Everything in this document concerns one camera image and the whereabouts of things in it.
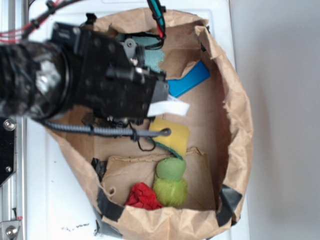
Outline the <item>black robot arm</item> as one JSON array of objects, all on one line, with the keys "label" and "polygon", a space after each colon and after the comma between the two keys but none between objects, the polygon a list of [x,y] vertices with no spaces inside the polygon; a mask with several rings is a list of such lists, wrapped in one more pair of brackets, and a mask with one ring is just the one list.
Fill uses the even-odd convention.
[{"label": "black robot arm", "polygon": [[165,73],[145,65],[132,39],[57,22],[47,41],[0,47],[3,118],[46,120],[83,106],[100,119],[140,122],[168,96]]}]

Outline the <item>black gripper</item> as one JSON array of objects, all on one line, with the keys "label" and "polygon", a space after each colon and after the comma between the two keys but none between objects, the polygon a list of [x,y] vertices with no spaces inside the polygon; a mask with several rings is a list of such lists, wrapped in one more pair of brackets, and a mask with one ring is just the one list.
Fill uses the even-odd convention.
[{"label": "black gripper", "polygon": [[166,101],[164,72],[145,66],[144,47],[119,42],[98,31],[56,22],[51,40],[62,50],[67,95],[65,107],[91,109],[115,124],[141,124],[152,118],[151,105]]}]

